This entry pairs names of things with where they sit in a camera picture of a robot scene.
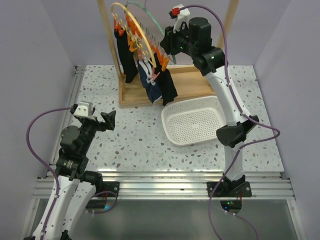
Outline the green clip hanger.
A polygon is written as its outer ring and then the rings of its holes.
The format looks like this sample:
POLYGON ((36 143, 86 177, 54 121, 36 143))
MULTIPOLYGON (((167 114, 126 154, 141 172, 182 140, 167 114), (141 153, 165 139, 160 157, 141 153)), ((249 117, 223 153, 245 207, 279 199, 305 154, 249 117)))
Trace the green clip hanger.
POLYGON ((165 36, 165 31, 164 28, 160 25, 158 20, 155 18, 155 16, 148 10, 147 8, 147 1, 145 0, 144 3, 137 2, 136 0, 127 0, 125 3, 125 6, 136 6, 139 8, 141 11, 144 12, 145 15, 148 16, 149 21, 152 22, 153 26, 157 28, 157 31, 159 32, 159 35, 154 35, 153 32, 151 32, 150 25, 143 23, 142 24, 142 29, 146 31, 147 35, 150 36, 152 42, 154 44, 158 45, 159 50, 161 53, 164 54, 164 56, 169 58, 169 63, 172 65, 175 65, 177 63, 176 57, 172 55, 168 55, 165 53, 164 49, 160 46, 160 38, 159 37, 164 37, 165 36))

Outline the black underwear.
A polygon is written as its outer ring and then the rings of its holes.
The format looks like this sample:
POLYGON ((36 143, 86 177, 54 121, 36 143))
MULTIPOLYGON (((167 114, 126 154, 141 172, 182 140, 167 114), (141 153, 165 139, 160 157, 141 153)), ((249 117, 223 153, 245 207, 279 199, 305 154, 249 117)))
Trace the black underwear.
POLYGON ((168 103, 173 102, 174 99, 178 96, 178 93, 170 71, 167 68, 162 71, 162 66, 160 65, 157 54, 154 53, 153 56, 156 63, 154 73, 157 75, 155 82, 159 86, 159 89, 162 93, 162 105, 165 106, 168 103))

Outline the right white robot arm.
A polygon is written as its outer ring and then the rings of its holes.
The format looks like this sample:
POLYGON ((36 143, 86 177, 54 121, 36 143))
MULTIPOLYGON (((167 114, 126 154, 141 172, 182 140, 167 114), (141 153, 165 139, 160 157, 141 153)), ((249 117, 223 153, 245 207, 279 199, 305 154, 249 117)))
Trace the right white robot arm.
POLYGON ((224 146, 225 170, 222 189, 227 196, 235 196, 246 182, 240 146, 247 134, 255 127, 259 118, 245 116, 250 112, 243 106, 233 82, 228 78, 228 61, 223 50, 212 44, 211 24, 204 17, 193 17, 189 21, 175 19, 168 26, 160 45, 169 55, 184 53, 191 57, 193 65, 211 85, 222 107, 226 125, 216 131, 219 142, 224 146))

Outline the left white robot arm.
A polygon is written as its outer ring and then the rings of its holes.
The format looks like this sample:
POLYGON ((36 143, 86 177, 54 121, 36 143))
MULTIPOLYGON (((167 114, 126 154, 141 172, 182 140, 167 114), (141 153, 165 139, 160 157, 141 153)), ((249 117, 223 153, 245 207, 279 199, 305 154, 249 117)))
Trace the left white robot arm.
POLYGON ((80 109, 78 104, 69 108, 81 125, 70 125, 62 130, 55 169, 39 160, 52 173, 54 183, 42 218, 27 237, 29 240, 70 240, 91 198, 111 194, 111 191, 104 191, 102 175, 86 167, 87 152, 96 133, 115 129, 116 111, 101 112, 103 120, 98 121, 93 109, 82 113, 80 109))

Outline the black sock on yellow hanger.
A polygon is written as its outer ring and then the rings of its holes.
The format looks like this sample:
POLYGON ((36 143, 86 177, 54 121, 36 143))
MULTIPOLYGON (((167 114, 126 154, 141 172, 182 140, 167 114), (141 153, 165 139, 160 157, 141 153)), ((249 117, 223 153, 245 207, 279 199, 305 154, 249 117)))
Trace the black sock on yellow hanger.
POLYGON ((116 38, 119 60, 125 74, 125 83, 130 84, 138 74, 138 69, 133 53, 129 50, 127 32, 124 29, 121 29, 121 32, 115 30, 114 37, 116 38))

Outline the yellow clip hanger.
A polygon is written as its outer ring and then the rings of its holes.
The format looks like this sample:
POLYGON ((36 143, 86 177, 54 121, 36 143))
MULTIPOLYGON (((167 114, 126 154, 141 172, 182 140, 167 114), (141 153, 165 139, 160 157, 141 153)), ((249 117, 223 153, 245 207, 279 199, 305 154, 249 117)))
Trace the yellow clip hanger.
POLYGON ((144 46, 147 49, 146 56, 148 57, 148 61, 155 68, 157 66, 156 60, 154 58, 154 53, 153 53, 153 50, 152 50, 151 45, 149 43, 149 40, 146 37, 145 31, 142 29, 141 25, 138 23, 138 21, 136 20, 134 15, 129 11, 129 9, 119 2, 114 2, 111 4, 110 12, 113 16, 114 16, 114 7, 115 6, 119 6, 120 8, 122 8, 123 11, 125 12, 125 14, 129 17, 129 19, 132 23, 130 25, 127 23, 126 25, 130 27, 130 31, 131 31, 130 34, 133 37, 139 37, 144 42, 144 46))

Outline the navy blue underwear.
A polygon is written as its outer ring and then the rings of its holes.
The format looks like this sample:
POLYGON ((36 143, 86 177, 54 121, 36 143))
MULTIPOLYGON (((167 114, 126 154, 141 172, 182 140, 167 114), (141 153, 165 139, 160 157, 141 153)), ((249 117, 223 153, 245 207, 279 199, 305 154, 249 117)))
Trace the navy blue underwear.
POLYGON ((150 102, 155 104, 162 98, 162 92, 152 78, 152 65, 146 57, 143 57, 142 60, 137 60, 137 66, 142 87, 145 89, 150 102))

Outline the white perforated plastic basket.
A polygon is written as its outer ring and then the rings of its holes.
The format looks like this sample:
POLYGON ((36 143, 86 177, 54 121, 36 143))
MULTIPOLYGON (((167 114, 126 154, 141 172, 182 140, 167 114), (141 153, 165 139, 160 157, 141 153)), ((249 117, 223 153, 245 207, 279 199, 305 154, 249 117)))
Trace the white perforated plastic basket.
POLYGON ((226 125, 216 96, 170 103, 162 109, 161 121, 166 137, 178 147, 216 140, 216 131, 226 125))

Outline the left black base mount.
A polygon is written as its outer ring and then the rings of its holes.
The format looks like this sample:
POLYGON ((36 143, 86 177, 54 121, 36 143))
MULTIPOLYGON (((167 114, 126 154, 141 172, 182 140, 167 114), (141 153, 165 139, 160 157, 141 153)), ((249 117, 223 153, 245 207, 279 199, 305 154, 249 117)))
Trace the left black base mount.
POLYGON ((86 210, 93 214, 103 214, 115 208, 120 190, 119 181, 104 181, 101 189, 97 190, 86 205, 86 210))

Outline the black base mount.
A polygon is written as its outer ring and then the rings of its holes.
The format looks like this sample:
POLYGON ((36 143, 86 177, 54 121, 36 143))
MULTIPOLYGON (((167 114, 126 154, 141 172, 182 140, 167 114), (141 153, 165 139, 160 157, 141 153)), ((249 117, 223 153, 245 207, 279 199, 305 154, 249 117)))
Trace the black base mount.
POLYGON ((86 205, 86 210, 93 214, 103 214, 115 208, 120 190, 119 181, 104 181, 101 189, 97 190, 86 205))
POLYGON ((243 198, 251 198, 253 196, 250 183, 245 181, 238 187, 228 188, 222 182, 215 190, 212 197, 220 199, 220 205, 224 211, 238 214, 243 207, 243 198))

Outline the aluminium rail frame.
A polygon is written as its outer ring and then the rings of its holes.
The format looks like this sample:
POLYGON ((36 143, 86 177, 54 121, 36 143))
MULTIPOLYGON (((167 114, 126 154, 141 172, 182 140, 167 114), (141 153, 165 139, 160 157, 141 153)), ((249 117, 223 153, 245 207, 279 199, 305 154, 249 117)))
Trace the aluminium rail frame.
MULTIPOLYGON (((163 106, 121 108, 120 88, 113 65, 78 66, 70 103, 92 102, 96 112, 116 110, 116 127, 99 133, 88 152, 87 168, 107 182, 119 182, 122 200, 206 200, 206 183, 218 181, 225 167, 223 146, 217 140, 176 146, 163 129, 163 106)), ((246 179, 253 200, 283 200, 293 224, 293 236, 306 239, 292 183, 276 141, 267 128, 254 129, 243 153, 246 179)))

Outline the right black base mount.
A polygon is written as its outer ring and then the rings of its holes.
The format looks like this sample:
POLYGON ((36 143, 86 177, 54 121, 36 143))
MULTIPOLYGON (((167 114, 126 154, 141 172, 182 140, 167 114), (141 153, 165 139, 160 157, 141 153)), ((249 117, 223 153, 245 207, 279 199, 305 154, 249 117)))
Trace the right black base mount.
POLYGON ((215 190, 212 197, 220 199, 220 205, 224 211, 238 214, 243 207, 243 198, 251 198, 253 196, 250 183, 245 181, 238 187, 228 188, 222 182, 215 190))

